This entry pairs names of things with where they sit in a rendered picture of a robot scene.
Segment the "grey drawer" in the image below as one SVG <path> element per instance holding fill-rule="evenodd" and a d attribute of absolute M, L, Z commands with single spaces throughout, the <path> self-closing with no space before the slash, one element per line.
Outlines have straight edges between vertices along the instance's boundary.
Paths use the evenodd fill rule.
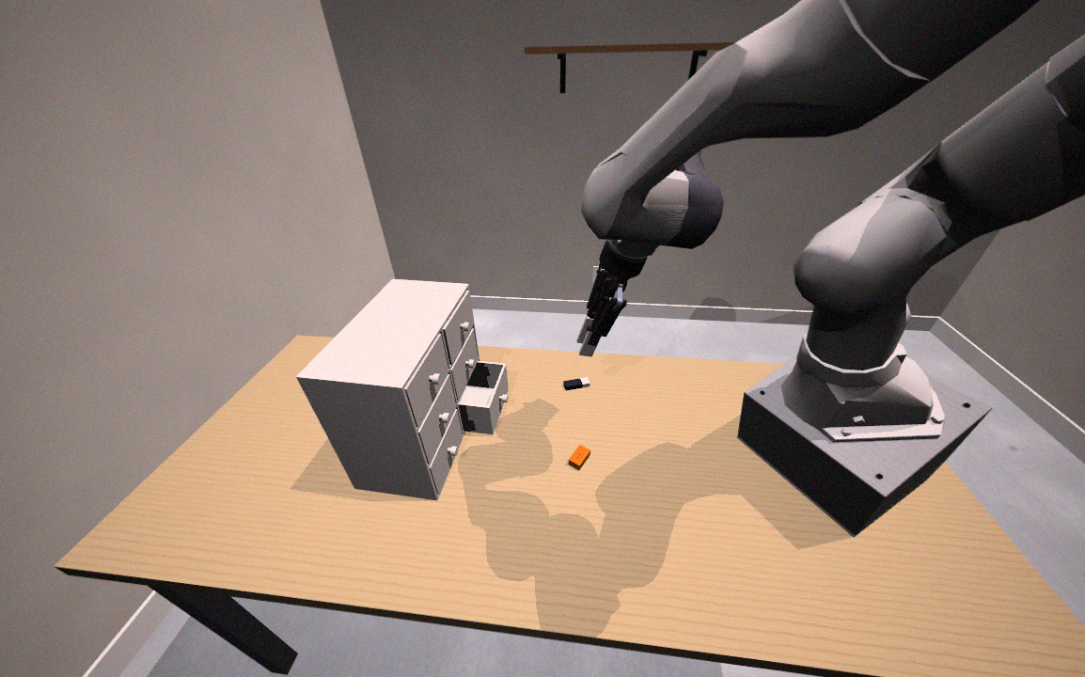
<path fill-rule="evenodd" d="M 464 391 L 471 370 L 477 365 L 477 338 L 475 338 L 475 333 L 471 330 L 468 338 L 465 338 L 464 347 L 458 353 L 455 365 L 451 368 L 457 401 L 460 399 L 462 391 Z"/>
<path fill-rule="evenodd" d="M 474 325 L 473 311 L 471 311 L 471 299 L 468 291 L 464 297 L 458 303 L 452 314 L 449 314 L 447 324 L 443 327 L 444 338 L 447 342 L 449 365 L 455 363 L 458 352 L 464 346 L 465 338 Z"/>
<path fill-rule="evenodd" d="M 427 467 L 432 473 L 434 487 L 438 491 L 438 495 L 444 481 L 447 478 L 448 469 L 458 454 L 458 445 L 460 445 L 462 437 L 464 437 L 464 433 L 462 433 L 458 412 L 455 410 L 452 419 L 449 420 L 447 432 L 441 438 L 438 450 L 435 452 L 431 465 Z"/>
<path fill-rule="evenodd" d="M 430 410 L 427 410 L 425 420 L 422 421 L 421 427 L 418 430 L 419 440 L 421 440 L 422 447 L 425 449 L 427 464 L 433 458 L 435 450 L 438 449 L 441 434 L 443 434 L 447 427 L 449 417 L 451 417 L 455 411 L 455 406 L 456 401 L 452 382 L 449 380 L 449 376 L 447 376 L 447 380 L 445 380 L 445 382 L 441 385 L 438 396 L 436 396 Z"/>
<path fill-rule="evenodd" d="M 494 434 L 508 389 L 507 366 L 478 361 L 458 401 L 464 431 Z"/>
<path fill-rule="evenodd" d="M 447 376 L 447 353 L 445 353 L 443 340 L 438 335 L 405 387 L 417 427 L 419 427 L 419 421 L 425 417 L 427 406 L 433 401 L 436 391 L 441 388 L 441 382 Z"/>

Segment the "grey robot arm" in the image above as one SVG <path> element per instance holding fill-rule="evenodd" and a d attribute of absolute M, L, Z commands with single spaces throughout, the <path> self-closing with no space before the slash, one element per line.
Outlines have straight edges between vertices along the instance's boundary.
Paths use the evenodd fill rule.
<path fill-rule="evenodd" d="M 624 256 L 699 247 L 724 204 L 699 150 L 859 129 L 1036 3 L 801 0 L 712 55 L 595 167 L 580 212 Z M 1081 196 L 1085 35 L 802 250 L 795 285 L 817 307 L 786 406 L 832 443 L 937 440 L 945 413 L 899 344 L 909 289 L 975 237 Z"/>

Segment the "orange nine-volt battery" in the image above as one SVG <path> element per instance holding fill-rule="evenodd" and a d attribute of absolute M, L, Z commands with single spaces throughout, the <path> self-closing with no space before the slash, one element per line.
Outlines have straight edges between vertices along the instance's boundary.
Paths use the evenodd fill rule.
<path fill-rule="evenodd" d="M 590 456 L 590 450 L 585 449 L 584 446 L 578 445 L 578 449 L 576 449 L 572 455 L 572 457 L 570 457 L 569 459 L 569 467 L 577 468 L 577 470 L 580 470 L 580 467 L 584 467 L 584 463 L 586 462 L 586 460 L 589 459 L 589 456 Z"/>

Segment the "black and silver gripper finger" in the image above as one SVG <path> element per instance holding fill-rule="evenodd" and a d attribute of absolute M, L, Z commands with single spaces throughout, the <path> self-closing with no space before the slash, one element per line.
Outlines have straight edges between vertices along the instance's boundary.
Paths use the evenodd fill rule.
<path fill-rule="evenodd" d="M 587 331 L 587 325 L 591 325 L 591 322 L 593 322 L 595 312 L 597 312 L 597 308 L 600 304 L 600 291 L 602 290 L 605 278 L 607 278 L 605 267 L 603 267 L 602 264 L 599 264 L 597 279 L 595 279 L 593 288 L 591 288 L 589 304 L 587 305 L 589 312 L 587 312 L 584 325 L 580 327 L 580 333 L 578 333 L 576 340 L 577 343 L 584 343 L 584 338 L 589 332 Z"/>
<path fill-rule="evenodd" d="M 607 336 L 608 331 L 610 331 L 611 327 L 620 318 L 621 310 L 627 306 L 627 301 L 621 299 L 621 286 L 623 284 L 620 284 L 614 297 L 607 297 L 608 283 L 610 283 L 610 278 L 604 279 L 603 288 L 600 291 L 600 304 L 597 308 L 597 314 L 593 316 L 591 325 L 587 325 L 587 331 L 589 332 L 584 338 L 584 344 L 582 344 L 578 355 L 591 358 L 593 352 L 597 350 L 600 336 Z"/>

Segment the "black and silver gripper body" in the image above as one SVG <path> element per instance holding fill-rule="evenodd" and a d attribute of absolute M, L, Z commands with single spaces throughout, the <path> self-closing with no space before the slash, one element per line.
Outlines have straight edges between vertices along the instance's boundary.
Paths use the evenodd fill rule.
<path fill-rule="evenodd" d="M 623 284 L 623 286 L 621 286 L 621 292 L 624 292 L 625 288 L 627 288 L 628 279 L 641 273 L 647 258 L 647 256 L 624 256 L 620 250 L 614 250 L 614 247 L 611 247 L 611 244 L 607 242 L 602 253 L 600 253 L 600 264 L 602 264 L 603 267 L 607 267 L 607 278 L 610 278 L 605 296 L 614 297 L 615 291 L 620 288 L 620 284 Z"/>

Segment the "white chest of drawers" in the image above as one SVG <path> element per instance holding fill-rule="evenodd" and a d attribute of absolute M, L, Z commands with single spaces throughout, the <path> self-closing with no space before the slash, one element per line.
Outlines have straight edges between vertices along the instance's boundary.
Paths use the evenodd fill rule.
<path fill-rule="evenodd" d="M 443 333 L 465 291 L 392 279 L 297 374 L 354 489 L 438 500 L 405 387 L 441 335 L 465 433 Z"/>

